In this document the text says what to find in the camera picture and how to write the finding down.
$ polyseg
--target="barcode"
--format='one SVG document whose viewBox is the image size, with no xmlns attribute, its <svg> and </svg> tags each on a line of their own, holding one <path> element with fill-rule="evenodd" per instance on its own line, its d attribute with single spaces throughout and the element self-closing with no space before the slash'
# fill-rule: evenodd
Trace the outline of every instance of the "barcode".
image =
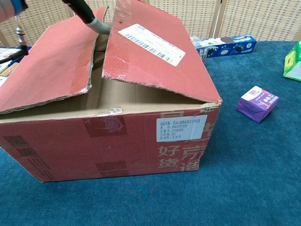
<svg viewBox="0 0 301 226">
<path fill-rule="evenodd" d="M 135 36 L 131 35 L 131 34 L 126 34 L 125 35 L 128 39 L 130 39 L 131 41 L 133 41 L 134 43 L 138 44 L 139 46 L 145 48 L 146 50 L 150 51 L 151 53 L 157 55 L 158 57 L 164 59 L 165 61 L 171 63 L 172 59 L 169 56 L 166 56 L 166 54 L 159 52 L 157 49 L 155 49 L 154 47 L 144 43 L 143 41 L 139 40 L 138 38 L 136 38 Z"/>
</svg>

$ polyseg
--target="purple box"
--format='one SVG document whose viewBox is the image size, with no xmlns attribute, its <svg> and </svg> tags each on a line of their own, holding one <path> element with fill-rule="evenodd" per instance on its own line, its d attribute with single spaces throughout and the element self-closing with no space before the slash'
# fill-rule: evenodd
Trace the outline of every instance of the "purple box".
<svg viewBox="0 0 301 226">
<path fill-rule="evenodd" d="M 254 86 L 239 99 L 236 110 L 259 123 L 272 111 L 278 101 L 279 97 Z"/>
</svg>

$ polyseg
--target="green box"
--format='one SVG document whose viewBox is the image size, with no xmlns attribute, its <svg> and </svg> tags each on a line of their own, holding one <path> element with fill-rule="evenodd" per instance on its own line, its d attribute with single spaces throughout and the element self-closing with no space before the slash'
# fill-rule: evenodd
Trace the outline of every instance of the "green box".
<svg viewBox="0 0 301 226">
<path fill-rule="evenodd" d="M 286 55 L 283 76 L 301 81 L 301 41 Z"/>
</svg>

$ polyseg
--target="teal carpet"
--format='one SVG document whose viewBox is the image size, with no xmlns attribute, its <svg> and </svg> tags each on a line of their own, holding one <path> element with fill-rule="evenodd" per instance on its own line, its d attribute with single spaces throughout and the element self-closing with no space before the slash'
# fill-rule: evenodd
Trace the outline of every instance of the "teal carpet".
<svg viewBox="0 0 301 226">
<path fill-rule="evenodd" d="M 198 171 L 40 183 L 0 150 L 0 225 L 301 225 L 301 82 L 293 42 L 207 59 L 223 98 Z M 254 85 L 280 97 L 260 124 L 235 110 Z"/>
</svg>

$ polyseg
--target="cardboard box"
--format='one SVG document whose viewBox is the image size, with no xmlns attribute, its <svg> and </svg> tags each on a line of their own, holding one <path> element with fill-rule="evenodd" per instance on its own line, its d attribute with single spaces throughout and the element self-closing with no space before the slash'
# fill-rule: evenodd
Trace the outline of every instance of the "cardboard box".
<svg viewBox="0 0 301 226">
<path fill-rule="evenodd" d="M 236 109 L 259 123 L 273 110 L 278 101 L 279 97 L 254 86 L 239 99 Z"/>
<path fill-rule="evenodd" d="M 193 40 L 198 53 L 207 49 L 207 57 L 253 53 L 256 40 L 251 35 Z"/>
<path fill-rule="evenodd" d="M 283 76 L 301 81 L 301 41 L 286 55 Z"/>
<path fill-rule="evenodd" d="M 0 116 L 0 146 L 40 181 L 199 168 L 222 102 L 208 72 L 178 18 L 138 0 L 116 8 L 91 79 L 96 37 L 71 18 L 51 26 L 0 88 L 8 95 L 0 111 L 21 110 Z M 70 35 L 70 26 L 82 35 Z M 38 54 L 54 37 L 69 46 Z M 44 64 L 49 54 L 55 59 Z M 18 92 L 9 92 L 13 85 Z"/>
</svg>

